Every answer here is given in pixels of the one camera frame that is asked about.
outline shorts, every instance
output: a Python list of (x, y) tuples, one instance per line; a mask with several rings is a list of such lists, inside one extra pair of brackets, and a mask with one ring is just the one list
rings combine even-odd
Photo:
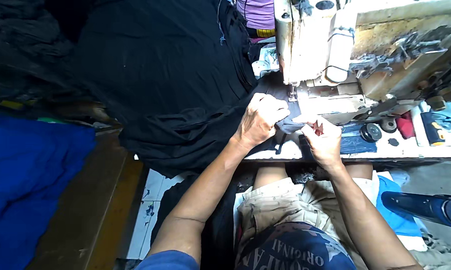
[[(372, 194), (373, 189), (379, 188), (378, 181), (375, 185), (370, 179), (353, 180), (375, 202), (377, 195), (374, 199)], [(249, 240), (267, 227), (287, 222), (306, 222), (341, 243), (357, 269), (367, 269), (347, 233), (331, 182), (308, 181), (302, 193), (298, 193), (298, 186), (287, 177), (243, 194), (244, 201), (237, 209), (242, 215), (243, 234), (238, 243), (236, 262)]]

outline red object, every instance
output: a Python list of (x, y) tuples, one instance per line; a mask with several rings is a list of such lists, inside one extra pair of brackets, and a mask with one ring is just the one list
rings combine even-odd
[(402, 135), (402, 138), (408, 139), (411, 137), (415, 137), (416, 133), (414, 132), (414, 125), (412, 124), (412, 116), (410, 115), (410, 111), (401, 115), (400, 118), (395, 120), (397, 124), (397, 129)]

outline tiled floor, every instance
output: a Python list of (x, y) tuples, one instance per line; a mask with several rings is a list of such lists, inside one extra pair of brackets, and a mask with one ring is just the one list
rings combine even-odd
[(155, 170), (149, 171), (132, 234), (132, 240), (127, 253), (127, 259), (143, 260), (145, 258), (151, 245), (152, 229), (157, 222), (157, 211), (160, 207), (160, 200), (166, 190), (182, 182), (182, 180), (184, 180), (183, 175), (177, 175), (169, 179)]

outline purple fabric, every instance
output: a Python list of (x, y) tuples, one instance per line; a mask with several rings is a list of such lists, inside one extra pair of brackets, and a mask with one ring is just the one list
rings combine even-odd
[(274, 29), (274, 0), (237, 0), (237, 10), (247, 20), (248, 28)]

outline sewing machine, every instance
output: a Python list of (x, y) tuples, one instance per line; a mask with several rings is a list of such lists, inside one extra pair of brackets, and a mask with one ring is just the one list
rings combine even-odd
[(302, 110), (343, 125), (446, 106), (451, 0), (274, 0), (274, 12), (283, 83)]

